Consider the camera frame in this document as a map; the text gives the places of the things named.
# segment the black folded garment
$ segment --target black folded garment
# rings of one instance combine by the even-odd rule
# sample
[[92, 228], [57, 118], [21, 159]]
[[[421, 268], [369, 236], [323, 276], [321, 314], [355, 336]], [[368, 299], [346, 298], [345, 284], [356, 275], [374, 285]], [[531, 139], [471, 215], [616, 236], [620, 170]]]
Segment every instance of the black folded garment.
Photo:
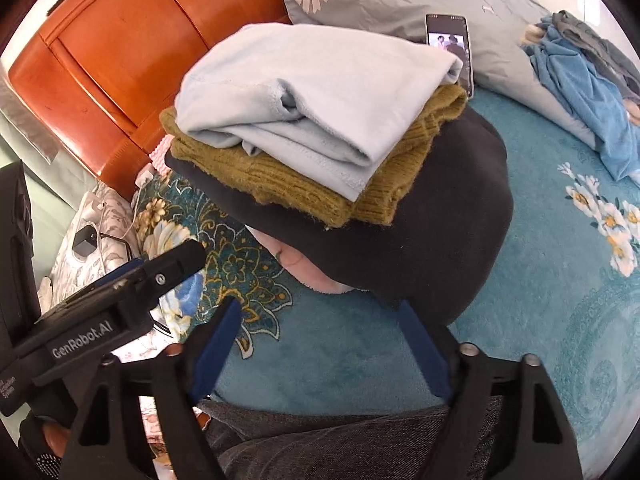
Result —
[[407, 298], [425, 322], [449, 324], [486, 281], [511, 222], [506, 149], [471, 108], [436, 137], [394, 223], [351, 220], [339, 229], [295, 209], [260, 205], [167, 153], [166, 164], [236, 220], [297, 248], [327, 276], [396, 305]]

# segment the dark gray jeans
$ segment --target dark gray jeans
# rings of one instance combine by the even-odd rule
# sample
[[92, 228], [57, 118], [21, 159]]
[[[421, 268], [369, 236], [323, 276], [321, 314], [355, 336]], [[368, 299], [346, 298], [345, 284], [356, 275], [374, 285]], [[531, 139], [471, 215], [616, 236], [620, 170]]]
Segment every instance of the dark gray jeans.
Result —
[[[469, 480], [484, 476], [502, 399], [487, 410]], [[420, 470], [446, 406], [399, 415], [293, 416], [204, 401], [206, 438], [229, 480], [407, 480]]]

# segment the light blue folded garment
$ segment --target light blue folded garment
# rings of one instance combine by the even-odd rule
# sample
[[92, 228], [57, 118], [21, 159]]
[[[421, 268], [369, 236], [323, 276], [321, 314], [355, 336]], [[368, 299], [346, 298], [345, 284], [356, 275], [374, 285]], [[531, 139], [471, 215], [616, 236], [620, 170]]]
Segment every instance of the light blue folded garment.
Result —
[[439, 48], [319, 25], [248, 25], [187, 73], [176, 123], [242, 143], [355, 202], [434, 90], [462, 62]]
[[615, 180], [640, 170], [640, 128], [628, 120], [620, 90], [598, 74], [580, 48], [544, 22], [539, 44], [524, 50], [545, 86], [573, 117], [598, 137], [600, 158]]

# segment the person on phone screen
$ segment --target person on phone screen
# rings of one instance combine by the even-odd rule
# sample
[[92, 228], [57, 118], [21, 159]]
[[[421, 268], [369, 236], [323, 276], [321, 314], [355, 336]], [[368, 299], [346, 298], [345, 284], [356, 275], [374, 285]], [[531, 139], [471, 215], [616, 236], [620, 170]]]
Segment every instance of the person on phone screen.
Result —
[[455, 35], [451, 34], [449, 36], [449, 43], [445, 46], [445, 50], [458, 56], [462, 62], [466, 61], [465, 49], [460, 46], [458, 38]]

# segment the pile of clothes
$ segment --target pile of clothes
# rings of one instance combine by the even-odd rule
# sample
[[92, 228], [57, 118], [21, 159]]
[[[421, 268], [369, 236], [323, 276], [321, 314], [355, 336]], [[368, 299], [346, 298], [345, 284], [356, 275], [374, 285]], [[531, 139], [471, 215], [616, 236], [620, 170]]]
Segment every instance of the pile of clothes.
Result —
[[613, 43], [566, 10], [529, 25], [523, 49], [545, 86], [594, 133], [616, 180], [640, 186], [640, 72]]
[[506, 150], [441, 49], [319, 25], [248, 25], [161, 113], [169, 168], [305, 285], [409, 299], [449, 323], [511, 221]]

